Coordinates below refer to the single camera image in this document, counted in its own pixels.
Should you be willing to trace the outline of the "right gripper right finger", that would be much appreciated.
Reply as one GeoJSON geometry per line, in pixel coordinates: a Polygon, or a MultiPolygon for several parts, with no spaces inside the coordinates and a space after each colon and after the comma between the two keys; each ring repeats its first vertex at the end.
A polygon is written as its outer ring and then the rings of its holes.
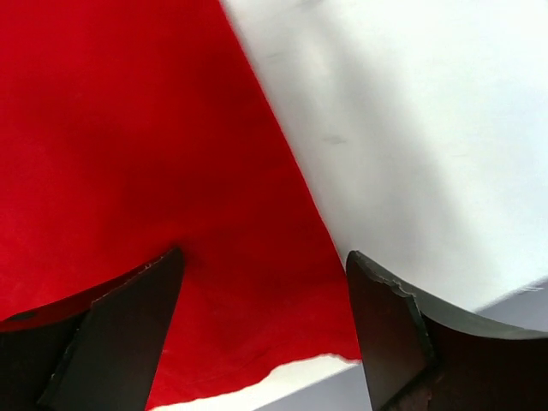
{"type": "Polygon", "coordinates": [[[346,278],[372,409],[547,408],[546,332],[457,307],[359,251],[346,278]]]}

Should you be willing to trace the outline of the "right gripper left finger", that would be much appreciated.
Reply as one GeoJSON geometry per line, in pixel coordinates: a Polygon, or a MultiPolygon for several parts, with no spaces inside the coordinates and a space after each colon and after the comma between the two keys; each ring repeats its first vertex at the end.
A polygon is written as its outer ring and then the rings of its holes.
{"type": "Polygon", "coordinates": [[[143,410],[182,287],[174,248],[1,322],[3,410],[143,410]]]}

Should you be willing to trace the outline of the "red trousers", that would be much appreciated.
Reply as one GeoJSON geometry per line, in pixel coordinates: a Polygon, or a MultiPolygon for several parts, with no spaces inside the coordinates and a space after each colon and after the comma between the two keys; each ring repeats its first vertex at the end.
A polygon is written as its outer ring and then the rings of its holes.
{"type": "Polygon", "coordinates": [[[219,2],[2,2],[2,316],[173,247],[148,408],[360,358],[341,260],[219,2]]]}

